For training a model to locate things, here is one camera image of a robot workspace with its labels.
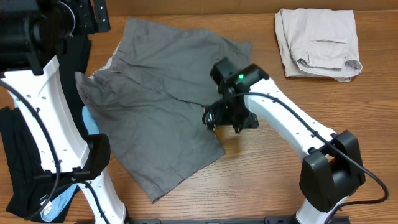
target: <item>cable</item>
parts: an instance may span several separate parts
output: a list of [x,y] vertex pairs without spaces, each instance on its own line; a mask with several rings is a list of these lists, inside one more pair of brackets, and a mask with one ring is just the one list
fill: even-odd
[[236,133],[239,134],[239,133],[246,127],[246,125],[248,124],[248,121],[249,121],[249,117],[250,117],[250,115],[248,115],[247,118],[244,120],[244,123],[243,123],[243,125],[239,128],[239,130],[238,130],[238,129],[235,129],[235,132],[236,132]]
[[51,140],[50,134],[47,131],[47,128],[45,127],[42,119],[39,116],[39,109],[37,109],[37,111],[36,111],[33,108],[33,106],[17,90],[15,90],[13,87],[8,85],[4,81],[0,80],[0,86],[3,86],[5,89],[10,91],[12,94],[14,94],[19,100],[21,100],[23,102],[23,104],[27,107],[27,109],[32,113],[32,116],[36,119],[37,124],[39,124],[39,126],[45,136],[45,139],[47,140],[47,142],[49,144],[49,148],[50,148],[52,157],[54,158],[54,165],[55,165],[55,170],[56,170],[54,186],[52,187],[52,190],[49,194],[49,199],[47,199],[44,202],[44,204],[36,212],[34,212],[32,215],[28,215],[27,217],[25,217],[25,220],[31,220],[33,217],[35,217],[37,214],[39,214],[47,206],[47,204],[50,202],[50,198],[52,197],[52,195],[55,192],[55,189],[58,187],[58,183],[60,180],[60,173],[61,173],[60,161],[58,160],[58,156],[55,151],[55,147]]
[[230,96],[226,99],[222,99],[222,100],[218,100],[215,103],[213,103],[212,105],[210,105],[209,107],[206,107],[205,110],[205,114],[202,117],[202,120],[205,121],[205,117],[208,115],[209,111],[211,109],[216,108],[216,106],[220,105],[220,104],[225,104],[227,103],[229,100],[239,97],[239,96],[244,96],[244,95],[254,95],[254,96],[262,96],[268,99],[273,100],[273,102],[277,102],[280,105],[282,105],[285,109],[287,109],[289,112],[292,113],[293,116],[295,116],[314,136],[316,136],[319,140],[321,140],[323,143],[325,143],[325,145],[330,148],[334,153],[338,154],[339,156],[343,157],[344,159],[346,159],[349,163],[351,163],[352,165],[354,165],[355,167],[359,168],[360,170],[362,170],[365,174],[367,174],[368,176],[370,176],[373,180],[375,180],[383,189],[384,191],[384,196],[383,198],[380,199],[376,199],[376,200],[366,200],[366,201],[352,201],[352,202],[345,202],[345,203],[341,203],[339,205],[337,205],[329,214],[329,216],[326,218],[325,220],[325,224],[327,224],[331,218],[335,215],[335,213],[337,212],[337,210],[341,210],[342,207],[347,206],[347,205],[364,205],[364,204],[376,204],[376,203],[381,203],[384,202],[385,200],[388,199],[389,196],[389,192],[388,192],[388,188],[387,186],[383,183],[383,181],[381,181],[376,175],[374,175],[372,172],[370,172],[369,170],[367,170],[366,168],[364,168],[363,166],[359,165],[357,162],[355,162],[354,160],[352,160],[350,157],[348,157],[346,154],[342,153],[340,150],[338,150],[334,145],[332,145],[330,142],[328,142],[326,139],[324,139],[322,136],[320,136],[318,134],[318,132],[316,132],[313,128],[311,128],[311,126],[309,124],[307,124],[292,108],[290,108],[288,105],[286,105],[283,101],[280,101],[278,98],[267,95],[267,94],[263,94],[263,93],[238,93],[236,95]]
[[88,182],[85,182],[85,184],[86,184],[86,187],[89,188],[89,190],[91,191],[91,194],[92,194],[93,197],[94,197],[95,204],[97,204],[99,214],[101,214],[101,218],[104,219],[104,221],[105,221],[106,224],[110,224],[109,220],[108,220],[108,219],[106,218],[106,216],[105,216],[104,211],[103,211],[102,208],[101,208],[100,202],[98,201],[98,197],[97,197],[97,195],[95,194],[93,187],[92,187],[92,186],[90,185],[90,183],[88,183]]

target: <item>black cloth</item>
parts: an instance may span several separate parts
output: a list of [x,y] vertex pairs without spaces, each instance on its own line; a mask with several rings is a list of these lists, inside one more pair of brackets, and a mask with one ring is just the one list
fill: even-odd
[[[73,121],[83,138],[88,135],[88,131],[81,115],[84,104],[78,95],[74,74],[76,71],[86,71],[90,48],[91,42],[87,36],[68,37],[56,48],[62,89]],[[53,182],[34,181],[34,176],[42,175],[44,171],[37,145],[19,109],[0,110],[0,132],[14,192],[6,211],[25,218],[40,207],[40,199],[49,194]],[[60,186],[70,181],[70,177],[65,176],[60,180]],[[55,192],[53,198],[61,193]],[[71,202],[72,200],[51,223],[62,223],[65,220]],[[40,214],[32,221],[44,222]]]
[[60,62],[60,78],[63,94],[67,100],[73,121],[80,135],[85,139],[88,131],[83,122],[81,109],[84,107],[76,88],[75,72],[85,73],[90,56],[91,41],[87,36],[67,37],[64,45],[58,45],[57,58]]
[[[40,207],[40,199],[51,191],[53,182],[34,181],[34,176],[42,175],[44,171],[39,150],[19,109],[0,110],[0,131],[14,192],[6,211],[25,218]],[[60,180],[60,185],[69,182],[70,178],[65,177]],[[62,223],[69,206],[70,202],[52,223]],[[32,221],[44,222],[40,214]]]

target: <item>gray cloth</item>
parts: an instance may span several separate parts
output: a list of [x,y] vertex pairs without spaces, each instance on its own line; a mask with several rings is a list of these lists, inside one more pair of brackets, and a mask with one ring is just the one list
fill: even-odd
[[286,77],[349,82],[362,71],[352,10],[281,9],[275,32]]
[[228,57],[249,65],[251,44],[207,29],[180,30],[129,19],[106,70],[76,74],[79,94],[115,157],[146,191],[160,199],[225,154],[201,122],[201,105],[221,97],[210,77]]

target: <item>wood grain surface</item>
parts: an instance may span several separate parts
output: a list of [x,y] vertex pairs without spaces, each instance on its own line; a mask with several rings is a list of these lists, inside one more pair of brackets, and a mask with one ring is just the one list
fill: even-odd
[[111,16],[276,13],[319,8],[375,11],[398,9],[398,0],[107,0]]
[[[274,31],[274,14],[217,16],[143,16],[183,29],[209,28],[235,41],[253,41],[252,61],[266,70],[279,88],[310,116],[340,133],[346,129],[359,139],[364,165],[389,187],[381,205],[355,205],[339,215],[352,223],[397,223],[398,220],[398,11],[357,12],[356,26],[363,72],[352,82],[330,78],[285,78]],[[87,75],[104,65],[121,40],[126,17],[111,18],[111,32],[92,35]],[[0,107],[12,105],[0,90]],[[263,218],[291,215],[303,202],[299,189],[301,164],[296,153],[265,122],[257,130],[235,134],[216,130],[227,155],[198,171],[155,204],[112,157],[111,178],[133,218],[161,220]],[[12,184],[3,148],[0,149],[0,223],[22,223],[5,212]],[[373,180],[349,200],[382,196]],[[74,198],[67,223],[91,220],[81,193]]]

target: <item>wooden table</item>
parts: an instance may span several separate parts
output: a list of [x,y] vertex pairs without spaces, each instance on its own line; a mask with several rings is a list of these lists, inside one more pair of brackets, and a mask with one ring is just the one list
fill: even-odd
[[[398,11],[355,14],[363,72],[352,82],[330,78],[285,78],[274,31],[273,14],[219,16],[142,16],[179,28],[206,27],[235,41],[253,41],[252,61],[266,70],[280,89],[310,116],[340,133],[346,129],[359,139],[365,167],[389,187],[382,205],[347,207],[353,223],[398,221]],[[87,74],[104,65],[121,40],[126,17],[111,17],[112,30],[92,35]],[[4,90],[0,107],[12,105]],[[235,134],[216,131],[227,155],[198,171],[155,204],[112,157],[109,171],[120,199],[133,218],[162,220],[263,218],[290,215],[302,205],[299,189],[301,163],[296,153],[265,121],[257,130]],[[4,150],[0,149],[0,223],[22,223],[5,212],[12,184]],[[373,180],[349,200],[382,196]],[[82,193],[73,200],[67,220],[91,220]]]

